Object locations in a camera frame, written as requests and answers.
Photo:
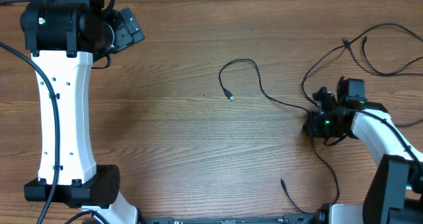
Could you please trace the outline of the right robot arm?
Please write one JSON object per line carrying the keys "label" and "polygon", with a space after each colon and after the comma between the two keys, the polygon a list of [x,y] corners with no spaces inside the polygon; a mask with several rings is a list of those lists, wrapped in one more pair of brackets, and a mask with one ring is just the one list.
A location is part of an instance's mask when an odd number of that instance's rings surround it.
{"label": "right robot arm", "polygon": [[311,139],[359,139],[377,165],[360,204],[325,204],[310,223],[421,223],[422,199],[409,199],[406,191],[422,193],[422,152],[394,125],[388,110],[365,97],[361,79],[340,78],[336,93],[321,87],[313,94],[319,103],[303,126]]}

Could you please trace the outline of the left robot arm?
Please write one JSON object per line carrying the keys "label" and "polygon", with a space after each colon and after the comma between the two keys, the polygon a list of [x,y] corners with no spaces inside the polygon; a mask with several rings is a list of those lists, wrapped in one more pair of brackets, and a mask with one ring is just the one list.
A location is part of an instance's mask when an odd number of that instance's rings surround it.
{"label": "left robot arm", "polygon": [[36,69],[42,124],[38,176],[30,202],[63,203],[100,223],[141,223],[120,193],[116,165],[96,163],[89,129],[89,79],[95,62],[144,39],[130,9],[105,0],[37,0],[21,15],[28,62]]}

